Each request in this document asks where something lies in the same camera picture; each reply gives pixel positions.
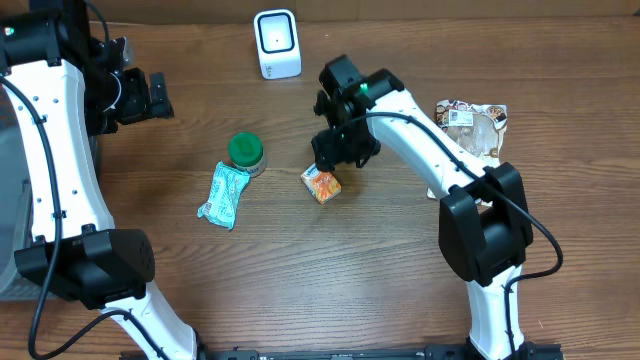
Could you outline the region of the orange tissue pack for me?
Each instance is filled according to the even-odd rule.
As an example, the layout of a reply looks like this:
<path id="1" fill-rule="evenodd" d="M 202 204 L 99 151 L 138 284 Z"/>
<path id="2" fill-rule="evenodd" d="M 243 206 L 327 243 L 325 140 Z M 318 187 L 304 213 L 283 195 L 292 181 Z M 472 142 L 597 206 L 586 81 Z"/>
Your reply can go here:
<path id="1" fill-rule="evenodd" d="M 327 203 L 342 191 L 342 186 L 334 175 L 320 171 L 315 164 L 301 174 L 301 180 L 320 204 Z"/>

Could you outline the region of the green capped bottle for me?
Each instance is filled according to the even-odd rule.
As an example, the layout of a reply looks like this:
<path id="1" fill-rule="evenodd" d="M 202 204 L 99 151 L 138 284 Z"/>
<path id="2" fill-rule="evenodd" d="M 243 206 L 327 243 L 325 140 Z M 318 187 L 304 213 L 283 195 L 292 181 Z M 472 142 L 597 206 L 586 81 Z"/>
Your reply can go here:
<path id="1" fill-rule="evenodd" d="M 228 144 L 231 162 L 251 177 L 261 175 L 267 167 L 267 158 L 260 138 L 250 132 L 234 135 Z"/>

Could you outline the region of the teal tissue pack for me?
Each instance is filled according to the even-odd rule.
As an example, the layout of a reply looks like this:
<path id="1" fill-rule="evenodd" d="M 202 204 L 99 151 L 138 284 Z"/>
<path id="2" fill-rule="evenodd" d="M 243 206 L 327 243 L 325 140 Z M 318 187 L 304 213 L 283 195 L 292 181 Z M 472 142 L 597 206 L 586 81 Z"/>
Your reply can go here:
<path id="1" fill-rule="evenodd" d="M 198 208 L 197 216 L 231 231 L 235 226 L 239 199 L 250 179 L 247 172 L 218 162 L 208 199 Z"/>

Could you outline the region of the brown white snack pouch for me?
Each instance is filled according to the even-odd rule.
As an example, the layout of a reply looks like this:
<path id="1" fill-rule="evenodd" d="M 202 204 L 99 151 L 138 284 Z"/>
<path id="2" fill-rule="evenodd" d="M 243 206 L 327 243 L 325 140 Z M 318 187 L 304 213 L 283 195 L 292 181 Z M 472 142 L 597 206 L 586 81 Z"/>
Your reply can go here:
<path id="1" fill-rule="evenodd" d="M 464 150 L 487 166 L 498 167 L 507 119 L 506 105 L 441 100 L 435 107 L 434 122 Z"/>

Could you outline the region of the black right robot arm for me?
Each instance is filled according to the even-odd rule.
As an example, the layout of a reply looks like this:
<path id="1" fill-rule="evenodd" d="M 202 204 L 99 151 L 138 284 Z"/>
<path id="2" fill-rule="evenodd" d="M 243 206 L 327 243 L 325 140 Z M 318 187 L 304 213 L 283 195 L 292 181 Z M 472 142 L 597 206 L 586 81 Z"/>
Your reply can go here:
<path id="1" fill-rule="evenodd" d="M 383 146 L 403 159 L 439 201 L 439 248 L 467 285 L 472 325 L 459 354 L 528 358 L 517 283 L 533 222 L 518 171 L 487 166 L 456 144 L 386 69 L 363 75 L 340 59 L 325 66 L 319 82 L 314 111 L 328 127 L 311 140 L 317 168 L 361 168 Z"/>

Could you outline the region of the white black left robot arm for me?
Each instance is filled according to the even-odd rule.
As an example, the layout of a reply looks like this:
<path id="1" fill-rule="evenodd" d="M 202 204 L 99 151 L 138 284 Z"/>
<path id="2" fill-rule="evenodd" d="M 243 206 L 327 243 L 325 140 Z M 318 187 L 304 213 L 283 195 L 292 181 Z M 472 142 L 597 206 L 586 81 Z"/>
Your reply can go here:
<path id="1" fill-rule="evenodd" d="M 198 334 L 155 283 L 149 238 L 114 223 L 90 145 L 122 125 L 172 117 L 165 77 L 134 67 L 127 39 L 94 37 L 95 14 L 87 1 L 33 1 L 1 22 L 1 83 L 32 191 L 33 243 L 15 264 L 43 295 L 117 322 L 147 358 L 196 359 Z"/>

